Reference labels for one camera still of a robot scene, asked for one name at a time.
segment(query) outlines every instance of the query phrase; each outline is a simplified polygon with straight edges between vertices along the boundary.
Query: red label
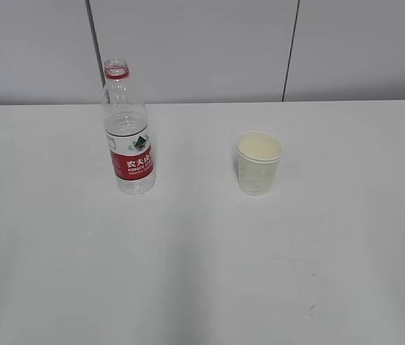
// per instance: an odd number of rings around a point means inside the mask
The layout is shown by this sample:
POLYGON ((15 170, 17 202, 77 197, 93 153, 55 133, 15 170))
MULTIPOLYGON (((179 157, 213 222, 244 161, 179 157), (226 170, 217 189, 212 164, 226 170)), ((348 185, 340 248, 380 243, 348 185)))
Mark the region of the red label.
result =
POLYGON ((123 156, 111 152, 114 172, 118 178, 123 180, 139 180, 153 171, 153 156, 151 146, 137 156, 123 156))

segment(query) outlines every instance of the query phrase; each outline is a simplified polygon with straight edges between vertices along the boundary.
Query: paper cup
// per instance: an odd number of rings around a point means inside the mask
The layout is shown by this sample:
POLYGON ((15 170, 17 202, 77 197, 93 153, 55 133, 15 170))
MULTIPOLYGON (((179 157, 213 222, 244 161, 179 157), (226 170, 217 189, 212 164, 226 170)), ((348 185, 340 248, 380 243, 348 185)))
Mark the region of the paper cup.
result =
POLYGON ((237 177, 240 189, 250 196, 266 193, 282 155, 282 143, 265 132, 247 132, 237 140, 237 177))

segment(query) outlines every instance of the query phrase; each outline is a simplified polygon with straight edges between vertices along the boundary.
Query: cup rim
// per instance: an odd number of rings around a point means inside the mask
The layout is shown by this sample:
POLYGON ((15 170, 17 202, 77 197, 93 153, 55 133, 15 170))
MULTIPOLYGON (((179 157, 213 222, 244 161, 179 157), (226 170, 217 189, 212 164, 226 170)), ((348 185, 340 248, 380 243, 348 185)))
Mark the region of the cup rim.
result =
POLYGON ((271 133, 267 133, 267 132, 264 132, 264 131, 247 131, 247 132, 241 133, 241 135, 237 138, 237 141, 236 141, 236 148, 237 148, 237 152, 239 153, 239 155, 240 155, 241 157, 243 157, 243 158, 245 158, 246 160, 249 160, 249 161, 251 161, 251 162, 255 162, 255 163, 263 163, 263 164, 274 163, 274 162, 279 161, 280 158, 282 157, 282 154, 283 154, 282 141, 281 141, 279 138, 274 137, 271 133), (275 140, 278 141, 278 143, 279 143, 279 145, 280 145, 280 147, 281 147, 281 152, 279 153, 279 155, 278 155, 277 157, 274 157, 274 158, 269 159, 269 160, 262 160, 262 159, 258 159, 258 158, 254 158, 254 157, 247 156, 247 155, 246 155, 245 153, 243 153, 243 152, 241 151, 241 149, 239 148, 239 141, 240 141, 240 139, 241 139, 245 134, 249 134, 249 133, 261 133, 261 134, 266 134, 266 135, 268 135, 268 136, 271 137, 271 138, 274 138, 275 140))

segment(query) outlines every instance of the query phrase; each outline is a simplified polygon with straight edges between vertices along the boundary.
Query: plastic water bottle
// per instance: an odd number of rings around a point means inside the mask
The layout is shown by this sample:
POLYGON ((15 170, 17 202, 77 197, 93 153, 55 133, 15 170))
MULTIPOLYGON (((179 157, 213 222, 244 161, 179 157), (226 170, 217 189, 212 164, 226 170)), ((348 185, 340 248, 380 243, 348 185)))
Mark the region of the plastic water bottle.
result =
POLYGON ((155 182, 147 114, 124 59, 104 62, 104 128, 119 189, 141 194, 155 182))

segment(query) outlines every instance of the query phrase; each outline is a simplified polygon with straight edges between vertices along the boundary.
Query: bottle label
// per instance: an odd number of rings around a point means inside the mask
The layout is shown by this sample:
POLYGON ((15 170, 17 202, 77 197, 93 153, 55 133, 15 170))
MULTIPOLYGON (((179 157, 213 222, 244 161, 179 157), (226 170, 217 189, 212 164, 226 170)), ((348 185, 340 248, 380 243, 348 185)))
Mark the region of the bottle label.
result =
POLYGON ((147 128, 129 136, 106 133, 114 172, 123 180, 139 180, 153 171, 150 135, 147 128))

